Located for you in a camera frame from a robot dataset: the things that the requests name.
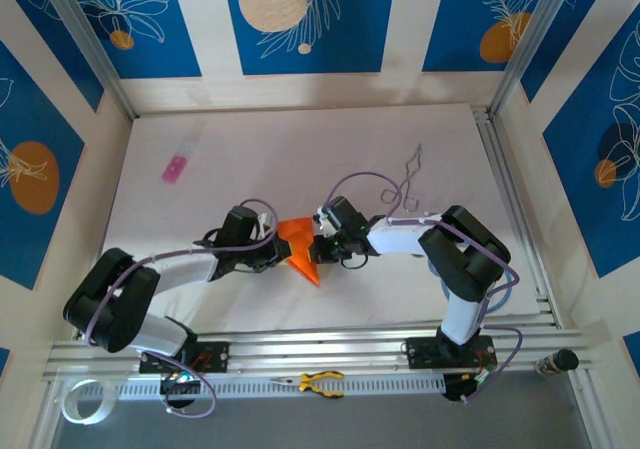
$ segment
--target small bottle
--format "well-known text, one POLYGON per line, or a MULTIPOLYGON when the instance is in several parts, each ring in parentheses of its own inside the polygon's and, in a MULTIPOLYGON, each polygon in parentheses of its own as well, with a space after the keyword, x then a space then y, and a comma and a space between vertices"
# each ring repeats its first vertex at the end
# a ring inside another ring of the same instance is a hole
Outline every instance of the small bottle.
POLYGON ((184 171, 189 158, 196 150, 196 145, 198 144, 198 140, 202 135, 201 127, 194 127, 189 134, 185 136, 180 144, 180 147, 175 152, 169 164, 167 164, 166 169, 162 173, 162 180, 167 184, 175 184, 184 171))
POLYGON ((580 361, 571 349, 560 349, 550 356, 540 359, 533 367, 541 376, 555 376, 578 367, 580 361))

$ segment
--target white table surface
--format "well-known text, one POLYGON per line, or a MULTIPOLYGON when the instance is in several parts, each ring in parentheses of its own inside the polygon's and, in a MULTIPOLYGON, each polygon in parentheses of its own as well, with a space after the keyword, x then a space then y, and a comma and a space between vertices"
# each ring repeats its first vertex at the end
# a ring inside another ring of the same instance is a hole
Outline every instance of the white table surface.
MULTIPOLYGON (((142 117, 133 125, 105 249, 140 258, 185 248, 249 197, 269 201, 281 220, 310 216, 348 173, 373 170, 400 182, 418 143, 422 169, 412 196, 419 211, 467 207, 507 245, 522 277, 496 315, 537 314, 533 278, 466 104, 142 117), (184 173, 164 183, 162 172, 194 127, 203 133, 184 173)), ((385 187, 362 176, 339 193, 368 218, 388 210, 380 201, 385 187)), ((371 258, 358 271, 319 269, 319 288, 282 264, 159 294, 151 312, 198 332, 409 323, 446 312, 425 259, 394 255, 371 258)))

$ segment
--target pliers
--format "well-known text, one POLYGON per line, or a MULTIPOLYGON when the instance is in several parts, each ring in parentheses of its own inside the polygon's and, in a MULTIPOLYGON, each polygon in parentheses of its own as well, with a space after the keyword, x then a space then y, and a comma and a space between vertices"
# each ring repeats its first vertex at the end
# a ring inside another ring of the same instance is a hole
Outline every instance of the pliers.
POLYGON ((318 372, 317 374, 302 374, 298 377, 278 377, 275 379, 271 379, 271 382, 276 384, 281 384, 283 386, 298 386, 299 391, 313 391, 316 394, 320 394, 321 396, 327 397, 329 399, 338 399, 344 396, 344 392, 331 392, 325 391, 324 389, 320 389, 317 386, 311 384, 319 379, 324 379, 325 377, 332 377, 334 379, 344 379, 344 374, 336 371, 324 371, 318 372))

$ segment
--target orange paper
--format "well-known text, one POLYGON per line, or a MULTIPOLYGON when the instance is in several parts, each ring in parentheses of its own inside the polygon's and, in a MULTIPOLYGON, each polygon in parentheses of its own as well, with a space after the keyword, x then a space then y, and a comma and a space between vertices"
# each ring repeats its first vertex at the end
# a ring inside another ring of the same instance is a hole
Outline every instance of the orange paper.
POLYGON ((309 259, 309 247, 313 243, 313 220, 310 217, 301 217, 282 221, 278 226, 278 235, 287 241, 291 248, 291 257, 287 259, 289 265, 319 286, 318 268, 309 259))

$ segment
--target gray floor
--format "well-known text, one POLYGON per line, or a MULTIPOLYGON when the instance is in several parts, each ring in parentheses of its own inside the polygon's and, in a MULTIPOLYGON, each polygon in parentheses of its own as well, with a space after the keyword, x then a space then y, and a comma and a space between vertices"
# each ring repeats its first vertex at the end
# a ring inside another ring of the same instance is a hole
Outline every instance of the gray floor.
POLYGON ((120 402, 101 424, 62 421, 54 448, 589 447, 566 376, 508 373, 468 407, 441 396, 227 399, 196 421, 120 402))

